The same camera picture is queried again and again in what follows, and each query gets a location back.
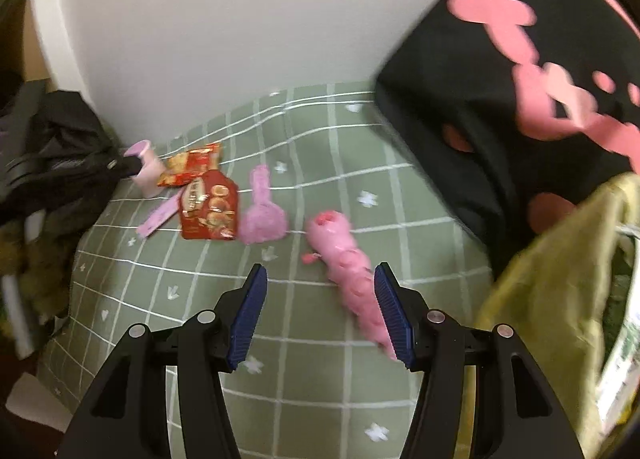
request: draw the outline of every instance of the blue gripper pad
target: blue gripper pad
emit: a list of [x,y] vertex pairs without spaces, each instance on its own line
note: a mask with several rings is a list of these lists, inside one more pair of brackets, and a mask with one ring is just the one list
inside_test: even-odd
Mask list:
[[267,296],[267,270],[260,266],[253,276],[250,273],[242,288],[248,290],[244,295],[238,315],[231,324],[229,352],[226,355],[226,361],[233,371],[238,368],[239,363],[244,361],[247,352],[249,352],[255,326]]
[[382,311],[382,317],[385,319],[386,330],[394,345],[396,357],[409,369],[415,362],[414,330],[404,313],[396,288],[399,289],[400,286],[393,273],[390,277],[387,276],[383,265],[378,265],[374,273],[376,298],[380,305],[380,311]]

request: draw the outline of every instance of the red snack package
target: red snack package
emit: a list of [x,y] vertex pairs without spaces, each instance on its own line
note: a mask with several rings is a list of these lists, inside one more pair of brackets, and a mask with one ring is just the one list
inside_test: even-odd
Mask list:
[[204,172],[182,191],[180,225],[185,239],[234,240],[238,233],[238,185],[220,170]]
[[160,176],[158,186],[184,186],[207,170],[217,170],[221,153],[220,143],[209,143],[170,157],[166,162],[169,170]]

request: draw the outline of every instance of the black and pink fabric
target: black and pink fabric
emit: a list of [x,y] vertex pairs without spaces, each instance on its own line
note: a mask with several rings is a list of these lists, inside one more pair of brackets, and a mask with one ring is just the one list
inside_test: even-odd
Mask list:
[[624,0],[440,0],[376,103],[494,272],[640,171],[640,30]]

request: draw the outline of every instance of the green grid fabric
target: green grid fabric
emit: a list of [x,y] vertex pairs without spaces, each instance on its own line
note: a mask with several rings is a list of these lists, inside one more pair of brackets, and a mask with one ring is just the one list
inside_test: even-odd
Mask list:
[[[364,340],[322,262],[302,264],[310,251],[304,223],[323,210],[344,212],[374,264],[389,262],[402,285],[460,323],[486,297],[490,270],[478,243],[386,141],[372,100],[368,83],[274,92],[156,146],[169,156],[220,140],[241,211],[250,205],[250,170],[269,165],[272,198],[291,231],[263,245],[185,241],[174,217],[140,240],[136,227],[174,190],[143,200],[123,181],[79,245],[70,324],[39,367],[45,385],[75,410],[130,325],[180,325],[261,262],[270,281],[248,359],[221,375],[242,457],[398,457],[421,377]],[[176,378],[168,368],[170,442],[183,459]]]

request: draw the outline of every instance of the pink scoop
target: pink scoop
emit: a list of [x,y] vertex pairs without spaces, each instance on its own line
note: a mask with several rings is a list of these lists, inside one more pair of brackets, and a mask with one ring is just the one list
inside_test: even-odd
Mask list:
[[265,164],[256,166],[249,180],[254,204],[240,217],[238,237],[246,245],[283,238],[289,223],[284,210],[271,201],[269,167]]
[[303,255],[303,262],[324,261],[329,268],[329,280],[340,287],[342,303],[358,317],[362,333],[368,340],[382,345],[387,356],[395,360],[391,338],[373,291],[371,261],[358,249],[349,219],[340,212],[322,212],[307,222],[306,239],[317,252]]

